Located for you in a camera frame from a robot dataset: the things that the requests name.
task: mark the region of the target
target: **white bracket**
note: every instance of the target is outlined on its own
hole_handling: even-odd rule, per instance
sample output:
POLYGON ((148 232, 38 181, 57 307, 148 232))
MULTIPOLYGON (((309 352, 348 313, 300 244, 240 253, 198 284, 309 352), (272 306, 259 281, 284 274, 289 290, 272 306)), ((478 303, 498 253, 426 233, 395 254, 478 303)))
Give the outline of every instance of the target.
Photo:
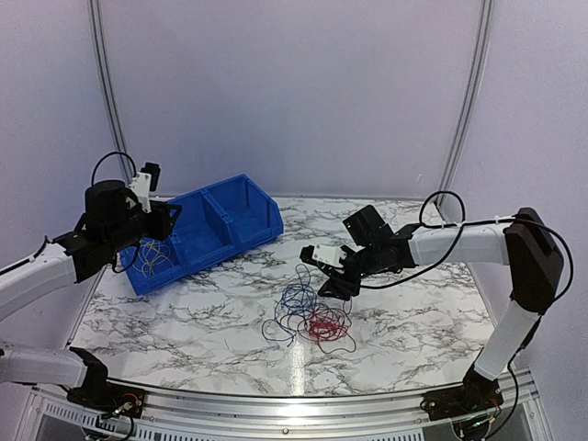
POLYGON ((338 246, 316 245, 312 258, 317 262, 332 266, 334 268, 343 268, 341 263, 347 257, 347 253, 338 246))
POLYGON ((132 178, 129 189, 139 200, 142 210, 145 213, 151 213, 151 203, 149 202, 149 188, 151 186, 151 175, 148 173, 138 173, 132 178))

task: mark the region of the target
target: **marble table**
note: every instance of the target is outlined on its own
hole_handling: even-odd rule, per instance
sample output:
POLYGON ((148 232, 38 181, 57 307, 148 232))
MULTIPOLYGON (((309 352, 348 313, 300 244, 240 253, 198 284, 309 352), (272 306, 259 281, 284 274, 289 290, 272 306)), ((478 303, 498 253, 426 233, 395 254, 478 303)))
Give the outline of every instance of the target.
MULTIPOLYGON (((326 355, 314 343, 268 342, 283 288, 296 277, 308 244, 352 245, 342 220, 373 204, 394 231, 415 222, 420 204, 325 198, 276 198, 286 232, 274 242, 137 297, 127 277, 107 271, 73 345, 107 364, 110 375, 182 390, 324 396, 408 390, 460 381, 492 332, 464 265, 442 265, 395 288, 354 298, 352 354, 326 355)), ((440 221, 434 206, 426 221, 440 221)), ((411 274, 371 277, 376 285, 411 274)), ((325 277, 314 270, 318 290, 325 277)), ((346 345, 342 342, 327 345, 346 345)))

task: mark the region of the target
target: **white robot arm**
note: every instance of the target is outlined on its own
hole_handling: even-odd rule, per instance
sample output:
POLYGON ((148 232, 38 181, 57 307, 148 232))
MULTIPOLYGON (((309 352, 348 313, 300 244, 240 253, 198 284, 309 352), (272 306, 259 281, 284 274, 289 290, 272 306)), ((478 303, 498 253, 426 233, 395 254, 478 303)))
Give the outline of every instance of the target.
POLYGON ((307 246, 300 259, 317 266, 329 279, 319 295, 349 300, 362 288, 396 286, 448 262, 490 262, 510 266, 511 301, 502 320, 474 361, 463 385, 427 392, 423 410, 432 420, 451 418, 503 403, 497 378, 521 347, 528 345, 541 316, 556 299, 563 256, 551 233, 533 209, 520 209, 511 218, 426 226, 406 225, 394 233, 373 206, 344 220, 356 245, 307 246), (362 279, 404 268, 426 268, 385 286, 366 286, 362 279))
MULTIPOLYGON (((107 264, 115 267, 117 253, 130 246, 138 250, 142 238, 167 239, 181 207, 149 200, 159 173, 159 165, 147 163, 127 187, 118 180, 89 187, 85 213, 72 232, 46 239, 35 254, 0 270, 0 321, 57 289, 88 279, 107 264)), ((84 349, 9 342, 0 342, 0 382, 69 387, 70 401, 102 410, 125 392, 107 383, 107 368, 84 349)))

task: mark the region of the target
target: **blue plastic bin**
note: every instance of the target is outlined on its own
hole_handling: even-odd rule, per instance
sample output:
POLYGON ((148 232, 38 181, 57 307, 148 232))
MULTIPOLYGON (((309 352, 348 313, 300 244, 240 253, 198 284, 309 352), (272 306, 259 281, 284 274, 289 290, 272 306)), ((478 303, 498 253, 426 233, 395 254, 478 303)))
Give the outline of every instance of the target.
MULTIPOLYGON (((138 262, 127 271, 138 296, 270 242, 284 232, 277 203, 246 175, 170 202, 181 205, 182 213, 161 247, 165 258, 154 261, 155 245, 145 241, 138 262)), ((134 248, 120 253, 122 264, 127 266, 134 254, 134 248)))

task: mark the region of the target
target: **tangled wire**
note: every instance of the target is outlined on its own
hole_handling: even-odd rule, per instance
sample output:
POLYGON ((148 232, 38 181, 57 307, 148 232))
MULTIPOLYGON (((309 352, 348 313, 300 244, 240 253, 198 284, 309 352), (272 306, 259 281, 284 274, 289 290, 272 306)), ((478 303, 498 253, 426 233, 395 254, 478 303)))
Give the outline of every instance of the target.
POLYGON ((171 255, 172 251, 165 243, 155 241, 154 239, 143 239, 138 252, 138 258, 132 267, 143 274, 145 278, 153 277, 158 273, 156 270, 158 266, 161 266, 165 262, 168 262, 170 266, 173 265, 170 260, 171 255))
POLYGON ((311 286, 311 272, 303 264, 296 266, 298 281, 288 284, 282 291, 282 296, 276 302, 274 318, 262 323, 261 332, 269 342, 288 342, 292 345, 297 335, 305 340, 314 342, 324 354, 332 354, 335 351, 353 353, 357 349, 356 340, 349 334, 352 325, 349 311, 344 307, 336 308, 319 302, 318 296, 311 286), (278 338, 276 335, 268 335, 267 327, 274 323, 285 334, 278 338), (322 343, 335 342, 349 337, 353 342, 353 349, 337 347, 332 351, 325 351, 322 343))

